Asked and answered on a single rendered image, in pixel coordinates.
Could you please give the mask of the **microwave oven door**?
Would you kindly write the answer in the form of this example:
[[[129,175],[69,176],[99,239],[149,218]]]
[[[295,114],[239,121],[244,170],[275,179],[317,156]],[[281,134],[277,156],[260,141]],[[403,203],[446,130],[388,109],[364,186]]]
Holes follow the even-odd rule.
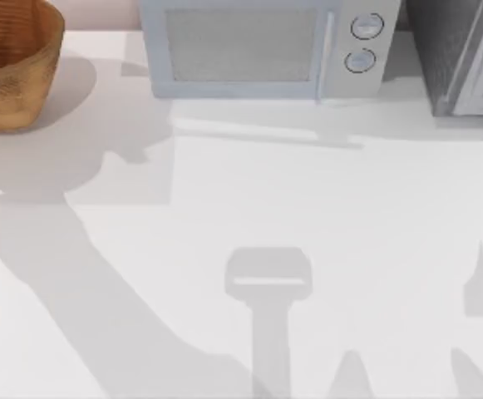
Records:
[[[158,98],[315,99],[331,0],[139,0]]]

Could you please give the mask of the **round microwave knob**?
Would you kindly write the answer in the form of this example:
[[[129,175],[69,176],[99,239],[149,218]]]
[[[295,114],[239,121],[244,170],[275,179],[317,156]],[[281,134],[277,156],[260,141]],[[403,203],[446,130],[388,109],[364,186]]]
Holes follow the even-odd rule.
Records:
[[[374,51],[362,48],[356,52],[350,52],[344,59],[344,66],[353,74],[362,74],[370,71],[377,63]]]
[[[384,20],[379,14],[366,13],[354,18],[351,33],[358,40],[371,40],[381,34],[384,25]]]

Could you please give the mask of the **pale microwave oven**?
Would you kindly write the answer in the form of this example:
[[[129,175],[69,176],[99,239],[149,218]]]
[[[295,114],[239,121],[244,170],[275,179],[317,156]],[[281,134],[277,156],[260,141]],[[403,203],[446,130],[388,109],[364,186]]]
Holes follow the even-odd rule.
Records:
[[[336,11],[333,22],[331,58],[322,101],[342,98],[365,98],[377,94],[384,75],[401,0],[331,0]],[[355,17],[377,13],[384,20],[381,34],[371,40],[358,40],[351,33]],[[375,52],[377,63],[370,71],[353,74],[344,66],[350,52],[367,48]]]

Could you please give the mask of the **brown wicker basket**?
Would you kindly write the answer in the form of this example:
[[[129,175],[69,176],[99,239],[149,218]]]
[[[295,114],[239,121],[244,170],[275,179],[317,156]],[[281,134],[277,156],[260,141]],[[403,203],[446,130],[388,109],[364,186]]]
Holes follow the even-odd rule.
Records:
[[[41,114],[65,27],[48,0],[0,0],[0,131],[29,127]]]

